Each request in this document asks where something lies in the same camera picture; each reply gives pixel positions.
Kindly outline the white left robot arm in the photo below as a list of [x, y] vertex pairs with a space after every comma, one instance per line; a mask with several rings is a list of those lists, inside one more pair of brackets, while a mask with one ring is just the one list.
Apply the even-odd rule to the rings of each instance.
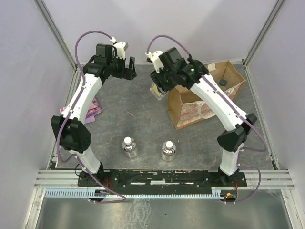
[[106, 79], [113, 76], [132, 80], [136, 77], [135, 58], [129, 58], [126, 67], [127, 42], [97, 44], [96, 54], [83, 67], [84, 76], [68, 106], [59, 116], [53, 116], [51, 127], [57, 141], [57, 148], [68, 151], [79, 164], [88, 180], [94, 186], [105, 181], [102, 163], [91, 149], [91, 133], [85, 127], [85, 119], [90, 105]]

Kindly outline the square bottle front dark cap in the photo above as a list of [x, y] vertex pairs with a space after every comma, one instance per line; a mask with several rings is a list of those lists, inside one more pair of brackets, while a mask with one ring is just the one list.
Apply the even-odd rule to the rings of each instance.
[[159, 91], [159, 88], [158, 86], [153, 83], [150, 87], [150, 92], [158, 99], [158, 100], [161, 100], [163, 99], [166, 95], [167, 95], [167, 92], [163, 92], [163, 91]]

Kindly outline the brown canvas tote bag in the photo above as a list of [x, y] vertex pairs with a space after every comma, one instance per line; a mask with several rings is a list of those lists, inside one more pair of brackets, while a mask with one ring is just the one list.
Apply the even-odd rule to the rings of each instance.
[[[206, 66], [219, 86], [219, 81], [227, 81], [225, 94], [235, 101], [246, 82], [246, 79], [229, 61], [211, 63]], [[197, 95], [180, 85], [168, 93], [167, 110], [177, 130], [215, 116], [208, 105]]]

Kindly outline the square bottle dark cap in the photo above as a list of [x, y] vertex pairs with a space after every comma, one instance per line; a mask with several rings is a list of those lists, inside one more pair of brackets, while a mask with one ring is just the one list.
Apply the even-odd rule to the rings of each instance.
[[219, 87], [221, 88], [222, 91], [226, 91], [227, 90], [227, 81], [225, 79], [221, 79], [219, 81]]
[[163, 92], [163, 91], [159, 91], [159, 88], [158, 86], [153, 83], [150, 87], [150, 92], [158, 99], [158, 100], [161, 100], [163, 99], [166, 95], [167, 95], [167, 92]]

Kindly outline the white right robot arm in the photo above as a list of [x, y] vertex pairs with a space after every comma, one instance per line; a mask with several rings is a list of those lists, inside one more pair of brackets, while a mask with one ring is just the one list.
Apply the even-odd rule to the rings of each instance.
[[170, 48], [165, 52], [146, 52], [146, 57], [155, 68], [150, 76], [158, 92], [165, 94], [178, 85], [183, 86], [201, 98], [223, 124], [225, 131], [217, 138], [222, 148], [218, 181], [222, 186], [230, 186], [239, 172], [239, 152], [257, 117], [238, 108], [207, 68], [191, 56], [184, 59], [176, 48]]

